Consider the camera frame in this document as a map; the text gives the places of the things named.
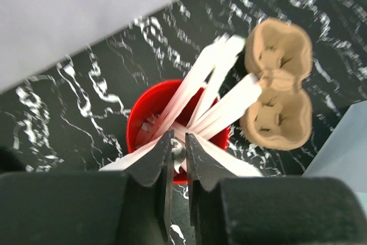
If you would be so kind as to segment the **light blue paper bag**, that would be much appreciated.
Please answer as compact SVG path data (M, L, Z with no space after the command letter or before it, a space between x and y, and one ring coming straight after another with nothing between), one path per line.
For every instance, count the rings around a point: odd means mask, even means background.
M366 112L366 102L349 107L304 177L337 178L366 199Z

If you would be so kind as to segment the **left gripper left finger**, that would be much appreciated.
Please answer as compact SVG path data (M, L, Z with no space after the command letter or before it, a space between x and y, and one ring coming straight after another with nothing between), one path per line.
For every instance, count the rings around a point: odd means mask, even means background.
M1 147L1 243L169 244L173 136L122 171L29 173Z

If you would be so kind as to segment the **white stirrer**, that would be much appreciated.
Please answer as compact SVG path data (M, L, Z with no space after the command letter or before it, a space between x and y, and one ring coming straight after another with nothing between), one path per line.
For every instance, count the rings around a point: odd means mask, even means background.
M172 138L170 142L172 145L171 153L174 160L174 170L176 173L180 174L180 167L186 158L186 149L185 146L175 138Z

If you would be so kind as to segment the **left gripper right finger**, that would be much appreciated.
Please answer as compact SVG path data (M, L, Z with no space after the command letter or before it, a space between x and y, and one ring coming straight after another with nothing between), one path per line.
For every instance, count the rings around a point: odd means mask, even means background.
M240 176L185 137L190 219L197 244L365 244L366 216L353 191L330 177Z

